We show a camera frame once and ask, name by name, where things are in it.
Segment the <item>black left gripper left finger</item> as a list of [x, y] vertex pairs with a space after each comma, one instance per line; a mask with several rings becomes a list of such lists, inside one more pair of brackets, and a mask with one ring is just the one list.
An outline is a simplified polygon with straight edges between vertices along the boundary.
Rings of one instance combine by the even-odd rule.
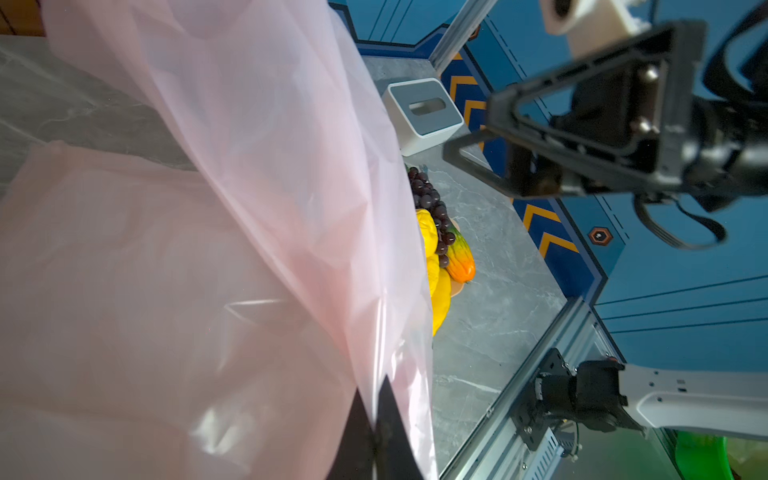
[[327, 480], [371, 480], [375, 470], [374, 432], [356, 391]]

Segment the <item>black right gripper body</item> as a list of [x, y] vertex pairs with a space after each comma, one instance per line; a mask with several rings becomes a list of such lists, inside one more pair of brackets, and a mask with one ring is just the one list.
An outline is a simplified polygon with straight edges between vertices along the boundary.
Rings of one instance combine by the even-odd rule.
[[707, 211], [767, 192], [767, 47], [737, 70], [731, 44], [762, 23], [749, 17], [698, 67], [706, 27], [676, 21], [561, 69], [573, 91], [553, 119], [556, 192], [630, 193], [639, 203], [675, 194]]

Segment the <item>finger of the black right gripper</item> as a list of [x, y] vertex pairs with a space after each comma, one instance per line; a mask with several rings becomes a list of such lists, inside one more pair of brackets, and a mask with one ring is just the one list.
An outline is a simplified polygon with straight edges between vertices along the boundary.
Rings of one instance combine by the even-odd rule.
[[580, 175], [585, 192], [682, 192], [707, 36], [679, 20], [494, 93], [486, 126]]
[[472, 159], [465, 150], [470, 146], [501, 139], [495, 132], [482, 129], [452, 138], [443, 145], [443, 159], [450, 165], [510, 198], [582, 197], [585, 186], [580, 175], [567, 171], [555, 162], [530, 149], [508, 144], [501, 174]]

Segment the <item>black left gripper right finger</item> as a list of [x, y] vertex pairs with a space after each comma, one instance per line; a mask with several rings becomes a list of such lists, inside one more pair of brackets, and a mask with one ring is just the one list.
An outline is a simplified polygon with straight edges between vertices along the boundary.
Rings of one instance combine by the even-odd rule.
[[391, 382], [384, 379], [378, 397], [375, 467], [379, 480], [422, 480]]

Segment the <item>dark purple grape bunch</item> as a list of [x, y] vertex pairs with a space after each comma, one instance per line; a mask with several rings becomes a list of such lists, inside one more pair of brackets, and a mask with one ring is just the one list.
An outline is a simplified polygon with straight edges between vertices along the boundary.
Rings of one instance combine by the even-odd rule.
[[406, 166], [419, 228], [427, 256], [435, 256], [438, 265], [450, 265], [449, 248], [458, 239], [458, 233], [449, 219], [447, 208], [425, 171]]

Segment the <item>pink plastic bag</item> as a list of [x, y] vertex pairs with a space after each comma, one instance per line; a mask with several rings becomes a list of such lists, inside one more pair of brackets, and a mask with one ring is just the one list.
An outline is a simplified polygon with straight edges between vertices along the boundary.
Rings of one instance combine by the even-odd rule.
[[33, 147], [1, 205], [5, 479], [326, 479], [389, 378], [437, 475], [425, 250], [324, 1], [46, 1], [61, 59], [193, 163]]

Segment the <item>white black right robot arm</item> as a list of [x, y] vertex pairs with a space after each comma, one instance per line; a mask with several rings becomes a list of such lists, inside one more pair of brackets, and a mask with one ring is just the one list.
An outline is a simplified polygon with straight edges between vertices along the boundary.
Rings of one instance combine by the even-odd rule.
[[[448, 141], [444, 159], [515, 199], [628, 194], [640, 223], [670, 247], [693, 244], [649, 207], [692, 197], [695, 221], [720, 246], [711, 213], [767, 193], [767, 49], [730, 74], [726, 47], [702, 62], [708, 26], [674, 20], [619, 40], [489, 97], [484, 129]], [[767, 436], [763, 373], [652, 369], [615, 360], [575, 372], [541, 367], [512, 406], [526, 444], [559, 420], [612, 432], [671, 428]]]

